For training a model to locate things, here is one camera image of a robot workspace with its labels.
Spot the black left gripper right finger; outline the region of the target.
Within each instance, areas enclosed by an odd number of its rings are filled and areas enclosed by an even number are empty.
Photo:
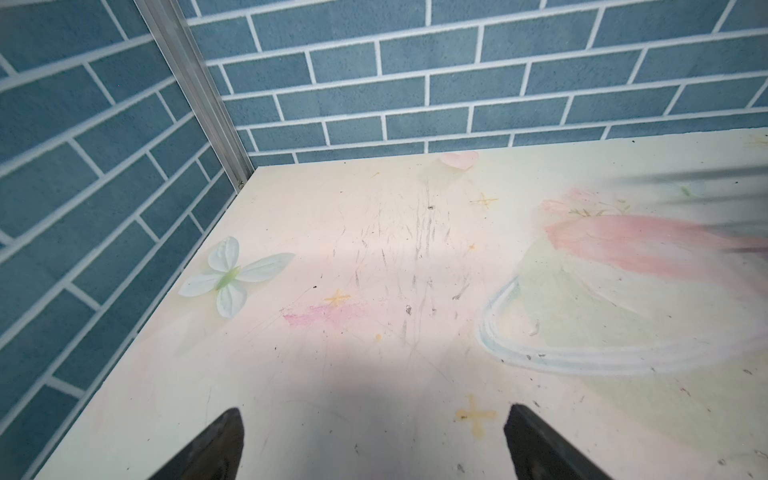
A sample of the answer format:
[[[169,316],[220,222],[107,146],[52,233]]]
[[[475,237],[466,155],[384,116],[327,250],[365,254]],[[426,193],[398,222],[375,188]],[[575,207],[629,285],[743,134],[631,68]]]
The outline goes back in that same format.
[[[611,479],[523,404],[511,406],[503,431],[518,479]]]

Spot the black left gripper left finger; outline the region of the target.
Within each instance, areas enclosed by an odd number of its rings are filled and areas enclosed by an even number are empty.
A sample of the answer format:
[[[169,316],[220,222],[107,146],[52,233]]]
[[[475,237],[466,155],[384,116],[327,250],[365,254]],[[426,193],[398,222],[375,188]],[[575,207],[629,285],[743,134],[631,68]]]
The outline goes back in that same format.
[[[235,480],[244,437],[240,410],[227,409],[157,470],[150,480]]]

